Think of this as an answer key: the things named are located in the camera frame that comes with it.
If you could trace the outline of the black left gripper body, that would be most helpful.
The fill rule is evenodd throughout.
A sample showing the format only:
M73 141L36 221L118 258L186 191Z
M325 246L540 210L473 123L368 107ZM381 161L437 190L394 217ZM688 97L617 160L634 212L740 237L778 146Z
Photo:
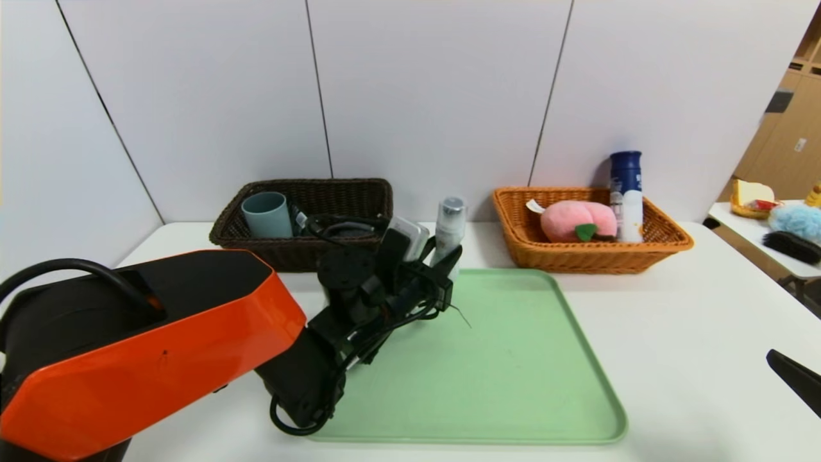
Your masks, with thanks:
M392 292L385 312L443 311L450 304L453 283L448 270L430 267L422 261L401 261L392 274Z

